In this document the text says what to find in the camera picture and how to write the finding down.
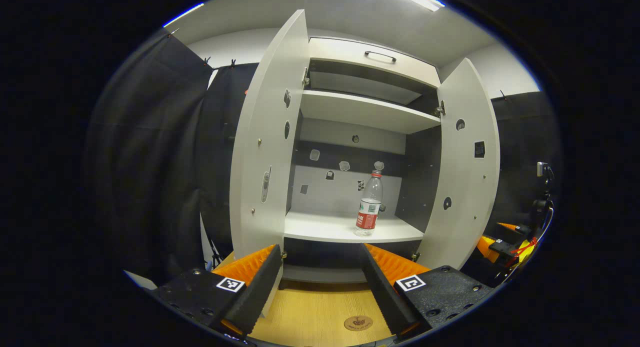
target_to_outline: drawer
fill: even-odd
[[[309,39],[309,51],[311,62],[315,60],[368,67],[432,88],[438,88],[441,85],[434,66],[398,51],[372,44],[312,37]]]

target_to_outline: drawer handle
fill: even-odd
[[[391,61],[396,62],[396,58],[395,57],[391,57],[390,55],[379,53],[377,51],[364,51],[364,55],[365,56],[368,56],[370,53],[375,53],[376,55],[382,55],[384,57],[389,57],[389,58],[391,58]]]

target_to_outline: red bottle label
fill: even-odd
[[[379,210],[380,203],[360,201],[356,226],[365,230],[373,230],[376,227],[376,219],[378,219]]]
[[[377,214],[364,214],[358,212],[358,219],[356,219],[356,226],[364,230],[373,230],[376,227]]]

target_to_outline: round floor sticker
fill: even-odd
[[[354,315],[354,317],[349,317],[344,322],[344,328],[349,331],[365,331],[371,325],[373,325],[373,320],[366,315]]]

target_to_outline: black sticker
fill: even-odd
[[[444,199],[444,210],[446,211],[446,210],[447,210],[447,208],[450,208],[450,207],[451,207],[451,204],[452,204],[452,203],[451,203],[451,197],[446,197],[446,198]]]
[[[475,142],[475,148],[473,149],[473,157],[474,158],[485,158],[485,142],[484,140],[479,140]]]

